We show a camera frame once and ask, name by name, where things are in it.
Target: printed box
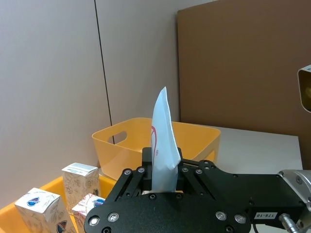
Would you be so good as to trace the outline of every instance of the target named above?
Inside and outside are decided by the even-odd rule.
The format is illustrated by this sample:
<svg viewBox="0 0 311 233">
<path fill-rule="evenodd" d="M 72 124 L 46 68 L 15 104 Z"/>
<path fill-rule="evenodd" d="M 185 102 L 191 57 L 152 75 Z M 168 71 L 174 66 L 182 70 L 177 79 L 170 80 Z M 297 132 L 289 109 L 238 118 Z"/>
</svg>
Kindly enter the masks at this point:
<svg viewBox="0 0 311 233">
<path fill-rule="evenodd" d="M 104 198 L 100 198 L 89 193 L 76 206 L 73 207 L 72 212 L 79 233 L 85 233 L 84 222 L 86 221 L 86 216 L 90 210 L 94 207 L 102 205 L 104 202 Z"/>
<path fill-rule="evenodd" d="M 25 224 L 33 233 L 76 233 L 62 197 L 38 188 L 15 202 Z"/>
<path fill-rule="evenodd" d="M 95 166 L 79 163 L 71 164 L 62 169 L 67 210 L 72 208 L 88 193 L 100 196 L 99 171 Z"/>
</svg>

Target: table surface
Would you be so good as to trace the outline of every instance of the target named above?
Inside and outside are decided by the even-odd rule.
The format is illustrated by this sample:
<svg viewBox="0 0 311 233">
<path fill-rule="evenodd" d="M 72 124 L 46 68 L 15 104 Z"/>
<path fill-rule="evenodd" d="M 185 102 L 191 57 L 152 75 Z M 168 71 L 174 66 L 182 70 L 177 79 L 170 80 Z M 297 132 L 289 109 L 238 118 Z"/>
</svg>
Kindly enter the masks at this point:
<svg viewBox="0 0 311 233">
<path fill-rule="evenodd" d="M 297 136 L 236 130 L 222 127 L 217 167 L 230 173 L 276 174 L 302 169 Z M 259 233 L 287 231 L 258 225 Z"/>
</svg>

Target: blue logo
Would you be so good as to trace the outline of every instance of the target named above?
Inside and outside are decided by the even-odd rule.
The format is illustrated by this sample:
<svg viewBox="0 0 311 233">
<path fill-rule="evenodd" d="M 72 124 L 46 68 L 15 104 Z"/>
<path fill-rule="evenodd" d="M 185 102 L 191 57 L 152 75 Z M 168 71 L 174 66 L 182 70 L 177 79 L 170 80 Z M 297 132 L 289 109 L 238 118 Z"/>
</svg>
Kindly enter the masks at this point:
<svg viewBox="0 0 311 233">
<path fill-rule="evenodd" d="M 34 198 L 34 199 L 31 199 L 27 202 L 27 205 L 28 206 L 34 206 L 36 205 L 37 203 L 39 203 L 39 198 Z"/>
<path fill-rule="evenodd" d="M 103 199 L 97 199 L 94 202 L 94 207 L 102 205 L 105 201 Z"/>
<path fill-rule="evenodd" d="M 67 225 L 67 221 L 61 221 L 57 224 L 56 226 L 56 231 L 57 233 L 63 233 L 66 231 L 66 225 Z"/>
</svg>

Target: orange plastic bin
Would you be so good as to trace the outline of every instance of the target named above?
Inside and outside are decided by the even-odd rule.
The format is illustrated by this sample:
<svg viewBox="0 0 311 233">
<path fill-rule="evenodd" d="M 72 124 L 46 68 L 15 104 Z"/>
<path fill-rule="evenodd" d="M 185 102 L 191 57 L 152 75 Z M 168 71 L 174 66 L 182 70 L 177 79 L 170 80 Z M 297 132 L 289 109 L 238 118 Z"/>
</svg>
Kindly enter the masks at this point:
<svg viewBox="0 0 311 233">
<path fill-rule="evenodd" d="M 217 160 L 220 131 L 215 128 L 173 122 L 177 146 L 183 158 L 200 161 Z M 126 138 L 113 144 L 110 138 L 126 132 Z M 133 118 L 93 134 L 93 141 L 103 173 L 117 180 L 125 168 L 141 166 L 141 151 L 150 146 L 151 119 Z"/>
<path fill-rule="evenodd" d="M 113 186 L 115 181 L 107 177 L 100 176 L 100 185 L 102 191 L 102 197 L 106 198 Z M 63 178 L 59 177 L 56 180 L 41 187 L 43 190 L 47 190 L 52 193 L 56 193 L 62 196 L 63 201 L 66 202 Z M 14 203 L 4 207 L 0 210 L 0 233 L 29 233 L 26 224 L 23 222 L 17 208 Z"/>
</svg>

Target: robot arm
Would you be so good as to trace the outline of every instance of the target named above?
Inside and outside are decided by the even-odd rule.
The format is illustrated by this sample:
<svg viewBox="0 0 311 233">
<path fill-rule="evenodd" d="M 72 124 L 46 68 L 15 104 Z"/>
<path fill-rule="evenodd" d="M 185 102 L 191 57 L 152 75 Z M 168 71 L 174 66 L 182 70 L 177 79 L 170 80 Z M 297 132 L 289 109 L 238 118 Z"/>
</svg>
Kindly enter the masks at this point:
<svg viewBox="0 0 311 233">
<path fill-rule="evenodd" d="M 308 226 L 310 171 L 230 174 L 186 159 L 178 170 L 175 193 L 142 195 L 152 186 L 151 149 L 144 148 L 142 166 L 123 171 L 105 204 L 88 213 L 85 232 L 249 233 L 251 224 L 266 224 L 296 233 Z"/>
</svg>

